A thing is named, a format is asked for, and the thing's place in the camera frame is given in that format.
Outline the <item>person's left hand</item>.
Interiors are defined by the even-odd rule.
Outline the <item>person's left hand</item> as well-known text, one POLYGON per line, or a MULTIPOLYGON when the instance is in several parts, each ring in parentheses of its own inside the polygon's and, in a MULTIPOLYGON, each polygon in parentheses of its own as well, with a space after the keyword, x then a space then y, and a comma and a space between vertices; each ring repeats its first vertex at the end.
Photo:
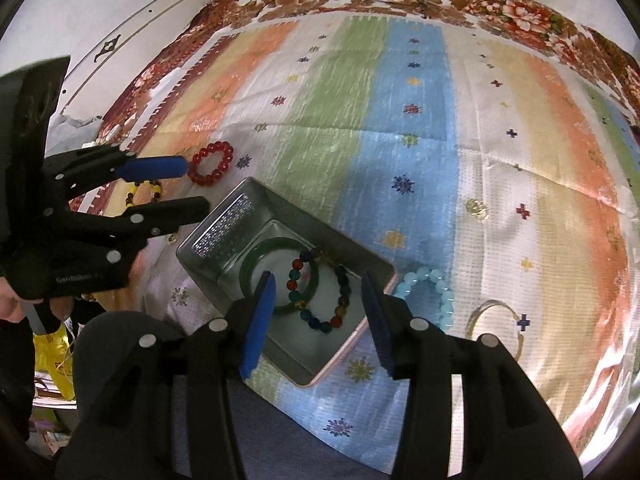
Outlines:
MULTIPOLYGON (((43 299, 25 300, 14 292, 5 278, 0 278, 0 318, 3 321, 18 323, 25 317, 24 304, 43 304, 43 299)), ((72 297, 53 298, 47 300, 51 312, 61 321, 70 316, 74 307, 72 297)))

